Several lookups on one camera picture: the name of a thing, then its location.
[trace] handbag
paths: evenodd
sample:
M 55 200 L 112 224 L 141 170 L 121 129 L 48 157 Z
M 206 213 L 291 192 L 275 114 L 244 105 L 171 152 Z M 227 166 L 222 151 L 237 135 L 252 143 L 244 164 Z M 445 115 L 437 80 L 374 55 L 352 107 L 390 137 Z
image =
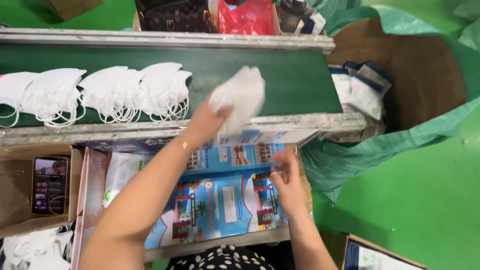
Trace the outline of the handbag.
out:
M 211 33 L 207 0 L 135 0 L 142 31 Z

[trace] red plastic bag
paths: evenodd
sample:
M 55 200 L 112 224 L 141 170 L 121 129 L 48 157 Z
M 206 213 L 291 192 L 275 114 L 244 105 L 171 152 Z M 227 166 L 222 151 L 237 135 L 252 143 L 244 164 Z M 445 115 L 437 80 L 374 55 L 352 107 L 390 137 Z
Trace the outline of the red plastic bag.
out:
M 230 10 L 218 1 L 218 32 L 221 34 L 272 35 L 272 0 L 246 0 Z

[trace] green conveyor belt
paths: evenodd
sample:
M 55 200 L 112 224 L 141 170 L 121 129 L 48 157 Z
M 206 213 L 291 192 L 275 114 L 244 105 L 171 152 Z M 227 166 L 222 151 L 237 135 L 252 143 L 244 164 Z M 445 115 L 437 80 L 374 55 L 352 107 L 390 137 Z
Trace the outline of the green conveyor belt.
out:
M 339 113 L 342 108 L 322 53 L 254 49 L 151 49 L 87 47 L 75 45 L 3 45 L 0 47 L 0 74 L 56 68 L 86 69 L 91 74 L 103 68 L 125 65 L 141 70 L 159 62 L 178 62 L 193 73 L 187 80 L 190 110 L 217 85 L 227 81 L 242 66 L 257 66 L 266 83 L 261 116 L 297 113 Z M 13 110 L 0 106 L 0 116 Z M 14 118 L 0 118 L 8 125 Z M 149 121 L 145 114 L 140 121 Z M 96 110 L 88 108 L 76 124 L 102 123 Z M 34 115 L 21 113 L 16 127 L 42 125 Z

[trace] smartphone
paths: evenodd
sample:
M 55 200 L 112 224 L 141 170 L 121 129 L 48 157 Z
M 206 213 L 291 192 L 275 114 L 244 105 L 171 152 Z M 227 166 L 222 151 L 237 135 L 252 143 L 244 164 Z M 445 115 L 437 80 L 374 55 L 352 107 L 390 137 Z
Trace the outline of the smartphone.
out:
M 38 156 L 33 160 L 32 213 L 40 216 L 67 212 L 70 159 Z

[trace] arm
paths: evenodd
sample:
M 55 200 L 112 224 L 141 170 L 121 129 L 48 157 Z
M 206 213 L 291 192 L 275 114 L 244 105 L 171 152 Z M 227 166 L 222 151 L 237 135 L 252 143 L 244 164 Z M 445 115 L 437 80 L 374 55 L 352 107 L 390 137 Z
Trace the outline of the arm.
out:
M 229 111 L 215 115 L 208 98 L 187 129 L 165 146 L 115 197 L 82 253 L 79 270 L 141 270 L 144 243 L 192 152 L 212 139 Z
M 282 168 L 281 173 L 272 168 L 270 179 L 278 190 L 279 203 L 288 218 L 295 268 L 338 270 L 308 214 L 295 154 L 287 148 L 285 152 L 276 153 L 273 160 Z

